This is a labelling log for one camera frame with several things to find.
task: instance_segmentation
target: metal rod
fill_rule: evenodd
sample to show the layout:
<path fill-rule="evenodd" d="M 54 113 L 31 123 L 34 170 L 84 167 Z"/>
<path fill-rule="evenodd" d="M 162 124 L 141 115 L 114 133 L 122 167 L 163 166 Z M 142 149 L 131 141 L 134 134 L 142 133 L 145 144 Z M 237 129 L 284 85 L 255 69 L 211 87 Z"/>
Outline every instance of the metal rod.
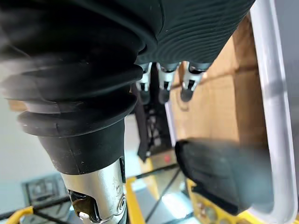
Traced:
<path fill-rule="evenodd" d="M 54 206 L 54 205 L 57 205 L 57 204 L 69 202 L 69 201 L 70 201 L 70 197 L 66 196 L 66 197 L 63 197 L 63 198 L 60 198 L 60 199 L 57 199 L 57 200 L 53 200 L 51 202 L 47 202 L 47 203 L 44 203 L 44 204 L 34 206 L 34 210 L 37 211 L 37 210 L 40 210 L 40 209 L 45 209 L 45 208 L 48 208 L 48 207 L 51 207 L 51 206 Z M 16 211 L 18 211 L 18 210 L 14 210 L 14 211 L 10 211 L 10 212 L 7 212 L 7 213 L 0 214 L 0 220 L 7 219 L 7 218 L 11 217 Z"/>
<path fill-rule="evenodd" d="M 57 218 L 54 218 L 52 216 L 48 216 L 40 211 L 36 211 L 36 210 L 33 210 L 33 214 L 36 215 L 36 216 L 39 216 L 39 217 L 42 217 L 42 218 L 45 218 L 49 221 L 52 221 L 52 222 L 55 222 L 55 223 L 58 223 L 58 224 L 70 224 L 68 222 L 65 222 L 65 221 L 62 221 L 62 220 L 59 220 Z"/>

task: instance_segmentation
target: yellow metal bar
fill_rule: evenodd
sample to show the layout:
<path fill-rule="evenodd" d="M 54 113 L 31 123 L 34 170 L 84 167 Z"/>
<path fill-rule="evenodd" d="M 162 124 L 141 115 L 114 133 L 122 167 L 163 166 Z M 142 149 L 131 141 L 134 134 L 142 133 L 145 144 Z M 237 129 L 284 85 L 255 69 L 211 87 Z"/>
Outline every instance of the yellow metal bar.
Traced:
<path fill-rule="evenodd" d="M 297 214 L 296 220 L 294 221 L 294 224 L 299 224 L 299 215 Z"/>
<path fill-rule="evenodd" d="M 153 157 L 147 158 L 145 162 L 139 160 L 142 173 L 146 173 L 146 172 L 150 172 L 150 171 L 154 170 L 152 158 Z M 159 194 L 157 180 L 156 180 L 155 175 L 145 177 L 143 179 L 143 181 L 145 182 L 146 187 L 149 190 L 149 192 L 153 195 L 153 197 L 156 200 L 158 200 L 160 197 L 160 194 Z"/>
<path fill-rule="evenodd" d="M 265 224 L 258 218 L 251 215 L 248 211 L 244 211 L 240 213 L 238 216 L 232 216 L 226 213 L 224 210 L 219 208 L 214 203 L 210 202 L 209 200 L 205 199 L 203 196 L 199 194 L 195 194 L 192 192 L 192 186 L 195 184 L 191 180 L 187 180 L 187 187 L 189 196 L 192 202 L 192 206 L 194 209 L 194 216 L 200 221 L 202 224 L 210 224 L 211 221 L 208 219 L 206 215 L 203 214 L 203 205 L 204 207 L 213 208 L 217 214 L 218 220 L 227 220 L 231 224 Z"/>
<path fill-rule="evenodd" d="M 127 205 L 128 213 L 131 224 L 145 224 L 139 204 L 134 191 L 132 190 L 132 183 L 136 180 L 135 177 L 127 179 L 126 190 L 127 190 Z"/>
<path fill-rule="evenodd" d="M 11 217 L 9 217 L 6 224 L 18 224 L 20 219 L 25 215 L 33 214 L 33 207 L 27 207 L 24 209 L 17 210 Z"/>

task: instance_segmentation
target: silver bolt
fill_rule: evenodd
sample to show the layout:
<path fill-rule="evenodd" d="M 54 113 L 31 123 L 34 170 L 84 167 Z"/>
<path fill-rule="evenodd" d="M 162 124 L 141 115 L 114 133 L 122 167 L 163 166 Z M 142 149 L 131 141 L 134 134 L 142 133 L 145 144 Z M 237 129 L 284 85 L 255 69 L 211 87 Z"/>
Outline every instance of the silver bolt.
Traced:
<path fill-rule="evenodd" d="M 125 207 L 126 207 L 126 197 L 123 195 L 118 204 L 118 212 L 121 213 Z"/>

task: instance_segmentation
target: cardboard surface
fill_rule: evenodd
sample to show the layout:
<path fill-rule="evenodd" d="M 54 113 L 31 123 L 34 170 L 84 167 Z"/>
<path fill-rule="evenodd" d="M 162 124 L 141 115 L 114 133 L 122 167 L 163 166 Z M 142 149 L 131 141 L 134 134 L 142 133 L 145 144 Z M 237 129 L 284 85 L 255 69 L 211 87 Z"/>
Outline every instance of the cardboard surface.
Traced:
<path fill-rule="evenodd" d="M 180 68 L 175 83 L 184 74 Z M 251 24 L 247 18 L 204 75 L 190 102 L 171 91 L 179 140 L 189 137 L 267 144 L 263 101 Z"/>
<path fill-rule="evenodd" d="M 9 104 L 10 110 L 12 110 L 12 111 L 23 112 L 23 111 L 27 110 L 26 105 L 22 101 L 8 100 L 8 104 Z"/>

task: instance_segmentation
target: black cable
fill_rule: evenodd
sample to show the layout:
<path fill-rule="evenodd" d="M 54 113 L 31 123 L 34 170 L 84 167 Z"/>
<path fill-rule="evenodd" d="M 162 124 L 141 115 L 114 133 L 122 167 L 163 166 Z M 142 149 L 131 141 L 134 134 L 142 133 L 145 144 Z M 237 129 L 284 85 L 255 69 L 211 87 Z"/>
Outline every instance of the black cable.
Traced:
<path fill-rule="evenodd" d="M 50 202 L 47 202 L 47 203 L 44 203 L 44 204 L 34 206 L 34 210 L 36 211 L 36 210 L 40 210 L 40 209 L 45 209 L 45 208 L 52 207 L 54 205 L 58 205 L 58 204 L 69 202 L 69 201 L 70 201 L 70 197 L 66 196 L 66 197 L 63 197 L 63 198 L 60 198 L 60 199 L 57 199 L 57 200 L 53 200 L 53 201 L 50 201 Z M 11 217 L 16 211 L 17 210 L 0 214 L 0 220 L 7 219 L 7 218 Z"/>
<path fill-rule="evenodd" d="M 149 212 L 149 215 L 146 217 L 145 222 L 147 223 L 149 221 L 149 219 L 152 217 L 152 215 L 154 214 L 155 210 L 157 209 L 158 205 L 160 204 L 162 197 L 167 193 L 168 189 L 171 187 L 171 185 L 174 183 L 174 181 L 176 180 L 179 172 L 181 170 L 178 169 L 175 173 L 175 175 L 173 176 L 173 178 L 169 181 L 168 185 L 166 186 L 166 188 L 164 189 L 164 191 L 162 192 L 162 194 L 160 195 L 159 199 L 156 201 L 154 207 L 151 209 L 151 211 Z"/>
<path fill-rule="evenodd" d="M 57 218 L 54 218 L 52 216 L 48 216 L 40 211 L 36 211 L 36 210 L 33 210 L 33 214 L 36 215 L 36 216 L 39 216 L 39 217 L 42 217 L 42 218 L 45 218 L 49 221 L 52 221 L 52 222 L 55 222 L 55 223 L 58 223 L 58 224 L 70 224 L 68 222 L 65 222 L 65 221 L 62 221 L 62 220 L 59 220 Z"/>
<path fill-rule="evenodd" d="M 192 218 L 194 216 L 193 212 L 189 213 L 188 215 L 186 215 L 184 218 L 179 218 L 179 219 L 173 219 L 167 223 L 164 223 L 164 224 L 179 224 L 180 222 L 182 221 L 185 221 L 189 218 Z"/>
<path fill-rule="evenodd" d="M 171 165 L 169 165 L 169 166 L 161 167 L 161 168 L 158 168 L 158 169 L 149 171 L 149 172 L 147 172 L 147 173 L 139 174 L 139 175 L 135 176 L 135 178 L 136 178 L 136 179 L 145 178 L 145 177 L 147 177 L 147 176 L 155 175 L 155 174 L 158 174 L 158 173 L 160 173 L 160 172 L 165 172 L 165 171 L 167 171 L 167 170 L 174 169 L 174 168 L 177 168 L 177 167 L 179 167 L 177 163 L 175 163 L 175 164 L 171 164 Z"/>

